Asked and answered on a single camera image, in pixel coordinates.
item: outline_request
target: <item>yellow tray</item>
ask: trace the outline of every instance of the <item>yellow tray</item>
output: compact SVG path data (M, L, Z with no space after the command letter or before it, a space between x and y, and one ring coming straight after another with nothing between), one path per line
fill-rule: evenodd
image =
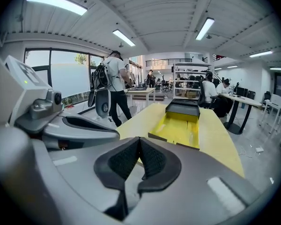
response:
M198 116L166 112L148 136L199 150Z

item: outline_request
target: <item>shelf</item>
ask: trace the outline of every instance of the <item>shelf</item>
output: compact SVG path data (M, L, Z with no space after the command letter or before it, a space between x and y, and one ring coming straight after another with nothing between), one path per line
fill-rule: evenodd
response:
M175 71L175 73L190 73L190 74L206 74L206 72L192 72L192 71Z
M176 82L182 82L182 83L189 83L189 82L192 82L192 83L199 83L200 81L194 81L194 80L176 80Z
M187 98L187 97L182 97L182 96L174 96L174 98L177 98L177 99L198 100L198 99L199 99L199 96L197 96L196 98Z
M201 91L201 89L196 89L196 88L176 88L176 87L175 87L175 89Z
M204 64L204 63L192 63L192 62L178 62L175 63L175 66L193 66L193 67L209 67L210 65Z

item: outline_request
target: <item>black table leg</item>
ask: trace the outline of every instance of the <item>black table leg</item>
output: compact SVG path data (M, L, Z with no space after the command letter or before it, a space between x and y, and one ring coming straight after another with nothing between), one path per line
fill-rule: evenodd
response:
M224 123L225 128L229 132L237 134L237 135L243 133L244 126L247 123L247 120L249 118L249 114L250 114L251 108L252 108L252 105L249 105L248 111L247 111L247 113L245 115L245 118L244 118L244 121L243 121L243 124L242 124L242 127L240 127L240 126L236 125L235 123L233 123L235 115L236 115L236 112L237 112L237 109L238 109L238 104L239 104L238 101L234 101L234 106L233 106L233 110L232 110L232 113L231 113L230 120L229 120L229 122L225 122Z
M252 105L249 105L247 114L245 115L245 118L244 118L244 121L243 121L243 124L242 124L242 127L241 127L240 130L239 130L239 134L243 133L244 126L245 126L245 124L247 123L247 120L248 120L248 118L249 118L249 114L250 114L250 112L251 112L251 108L252 108Z

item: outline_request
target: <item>person sitting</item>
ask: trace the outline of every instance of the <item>person sitting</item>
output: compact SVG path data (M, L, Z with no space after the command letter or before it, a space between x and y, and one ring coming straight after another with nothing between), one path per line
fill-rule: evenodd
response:
M227 90L227 88L229 87L230 83L229 83L229 79L225 79L222 83L220 83L217 87L216 87L216 92L219 94L223 94L223 93L229 93L229 91ZM227 97L220 97L221 99L221 111L220 111L220 115L224 114L224 116L227 116L227 114L229 114L232 105L233 105L233 100L229 99Z
M213 73L207 72L206 78L202 82L203 88L204 88L204 93L205 93L205 103L211 103L212 102L211 97L217 96L215 85L212 83L212 79L213 79Z

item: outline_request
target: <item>standing desk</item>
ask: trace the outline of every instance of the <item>standing desk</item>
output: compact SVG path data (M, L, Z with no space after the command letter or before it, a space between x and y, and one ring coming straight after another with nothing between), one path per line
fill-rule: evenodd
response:
M117 128L121 139L127 137L148 137L165 114L167 105L154 103ZM244 177L238 152L222 122L213 110L200 108L199 146L204 152Z
M241 133L243 133L243 129L244 129L244 126L247 123L247 120L249 118L249 114L251 112L252 106L259 107L259 106L262 106L262 104L259 103L259 102L256 102L253 99L250 99L248 97L242 97L242 96L237 97L236 95L230 96L229 94L226 94L226 93L221 93L220 96L223 96L223 97L226 97L226 98L234 100L234 105L233 105L233 109L232 109L232 113L231 113L231 117L229 119L229 122L225 122L224 123L225 128L229 132L234 133L234 134L241 134ZM236 115L236 112L237 112L237 109L238 109L239 102L245 103L245 104L249 105L247 114L245 115L245 118L244 118L244 121L243 121L243 124L242 124L242 127L240 127L240 126L236 125L235 123L233 123L235 115Z
M156 88L147 88L146 90L129 90L125 89L124 92L126 94L130 94L131 104L133 106L133 95L145 95L146 106L149 105L149 95L153 93L153 102L155 103L156 100ZM119 106L116 105L117 114L120 115Z

